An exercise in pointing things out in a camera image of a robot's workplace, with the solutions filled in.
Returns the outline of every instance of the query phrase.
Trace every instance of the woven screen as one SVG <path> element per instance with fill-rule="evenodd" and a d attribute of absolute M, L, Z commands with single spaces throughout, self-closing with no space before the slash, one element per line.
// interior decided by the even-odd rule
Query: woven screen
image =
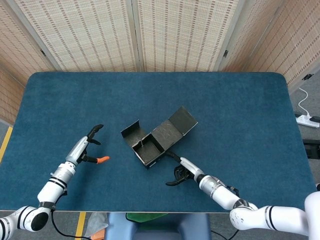
<path fill-rule="evenodd" d="M 212 71 L 238 0 L 137 0 L 144 70 Z"/>
<path fill-rule="evenodd" d="M 320 1 L 286 0 L 246 71 L 277 72 L 291 84 L 320 59 Z"/>
<path fill-rule="evenodd" d="M 0 65 L 23 85 L 31 74 L 53 70 L 1 4 L 0 35 Z"/>
<path fill-rule="evenodd" d="M 228 55 L 223 58 L 219 70 L 224 72 L 240 72 L 249 60 L 257 42 L 274 16 L 279 0 L 253 0 L 244 6 L 243 19 L 236 25 L 236 30 L 228 45 Z"/>
<path fill-rule="evenodd" d="M 0 119 L 13 125 L 24 94 L 24 87 L 0 68 Z"/>
<path fill-rule="evenodd" d="M 63 71 L 136 71 L 125 0 L 16 0 Z"/>

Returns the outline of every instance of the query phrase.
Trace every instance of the orange object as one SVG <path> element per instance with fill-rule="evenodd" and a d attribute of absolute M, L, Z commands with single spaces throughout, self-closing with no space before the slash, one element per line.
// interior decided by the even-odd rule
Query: orange object
<path fill-rule="evenodd" d="M 109 156 L 104 156 L 104 157 L 101 157 L 101 158 L 97 158 L 97 164 L 102 164 L 103 162 L 108 161 L 109 159 L 110 159 Z"/>
<path fill-rule="evenodd" d="M 91 236 L 92 240 L 104 240 L 106 229 L 102 229 Z"/>

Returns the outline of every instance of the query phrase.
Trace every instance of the yellow tape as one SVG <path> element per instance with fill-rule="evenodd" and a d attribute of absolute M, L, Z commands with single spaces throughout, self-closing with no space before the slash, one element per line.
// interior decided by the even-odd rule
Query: yellow tape
<path fill-rule="evenodd" d="M 84 226 L 85 226 L 85 218 L 86 218 L 86 212 L 85 211 L 80 212 L 78 226 L 76 227 L 76 232 L 75 232 L 75 235 L 77 237 L 82 236 L 82 233 L 84 231 Z"/>
<path fill-rule="evenodd" d="M 6 150 L 6 148 L 7 148 L 7 145 L 8 145 L 10 136 L 11 136 L 11 133 L 12 133 L 12 127 L 9 126 L 9 127 L 8 127 L 8 130 L 6 131 L 5 137 L 4 137 L 4 139 L 3 139 L 1 148 L 0 148 L 0 163 L 1 163 L 1 161 L 2 161 L 2 158 L 3 158 L 4 154 L 5 154 L 5 150 Z"/>

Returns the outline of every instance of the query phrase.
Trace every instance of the green object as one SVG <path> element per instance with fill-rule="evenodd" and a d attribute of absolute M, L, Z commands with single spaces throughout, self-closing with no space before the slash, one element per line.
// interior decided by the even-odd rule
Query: green object
<path fill-rule="evenodd" d="M 136 223 L 145 223 L 154 219 L 161 218 L 168 213 L 140 213 L 140 212 L 127 212 L 125 217 L 127 220 Z"/>

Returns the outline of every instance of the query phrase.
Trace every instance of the blue carpet surface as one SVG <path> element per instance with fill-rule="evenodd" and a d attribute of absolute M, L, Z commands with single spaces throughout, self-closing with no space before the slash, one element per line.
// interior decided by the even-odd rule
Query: blue carpet surface
<path fill-rule="evenodd" d="M 146 170 L 121 131 L 139 119 L 146 133 L 184 106 L 198 121 L 172 147 L 258 207 L 304 208 L 315 191 L 283 76 L 277 73 L 40 72 L 26 86 L 0 165 L 0 209 L 37 206 L 37 194 L 94 125 L 101 146 L 83 162 L 58 210 L 223 212 L 188 180 L 169 187 L 177 163 Z"/>

